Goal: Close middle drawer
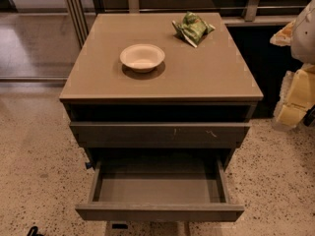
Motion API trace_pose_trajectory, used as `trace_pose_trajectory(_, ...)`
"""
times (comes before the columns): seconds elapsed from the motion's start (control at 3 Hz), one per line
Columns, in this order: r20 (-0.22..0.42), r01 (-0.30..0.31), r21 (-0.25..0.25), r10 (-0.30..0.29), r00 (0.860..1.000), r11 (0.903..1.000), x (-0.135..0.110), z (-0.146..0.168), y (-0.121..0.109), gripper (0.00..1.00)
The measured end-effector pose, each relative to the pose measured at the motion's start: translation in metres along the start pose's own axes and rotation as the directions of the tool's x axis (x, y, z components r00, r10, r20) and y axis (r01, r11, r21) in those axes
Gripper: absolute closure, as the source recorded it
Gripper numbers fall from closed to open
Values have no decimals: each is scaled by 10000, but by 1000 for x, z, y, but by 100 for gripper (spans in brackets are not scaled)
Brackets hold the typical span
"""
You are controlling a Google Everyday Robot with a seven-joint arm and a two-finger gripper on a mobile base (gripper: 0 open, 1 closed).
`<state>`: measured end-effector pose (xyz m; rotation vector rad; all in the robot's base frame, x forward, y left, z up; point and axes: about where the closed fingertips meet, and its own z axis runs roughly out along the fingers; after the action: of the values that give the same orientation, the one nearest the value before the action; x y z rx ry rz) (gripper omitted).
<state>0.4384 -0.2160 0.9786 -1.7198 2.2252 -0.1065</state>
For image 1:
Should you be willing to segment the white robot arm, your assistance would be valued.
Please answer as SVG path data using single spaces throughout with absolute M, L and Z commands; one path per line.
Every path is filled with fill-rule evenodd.
M 311 0 L 295 20 L 275 33 L 270 42 L 289 46 L 291 56 L 302 63 L 296 72 L 285 73 L 280 100 L 274 110 L 274 128 L 288 131 L 315 106 L 315 0 Z

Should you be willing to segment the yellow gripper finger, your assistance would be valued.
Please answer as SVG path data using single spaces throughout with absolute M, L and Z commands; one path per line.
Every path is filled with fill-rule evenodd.
M 270 42 L 276 46 L 290 46 L 294 24 L 295 21 L 288 23 L 271 37 Z

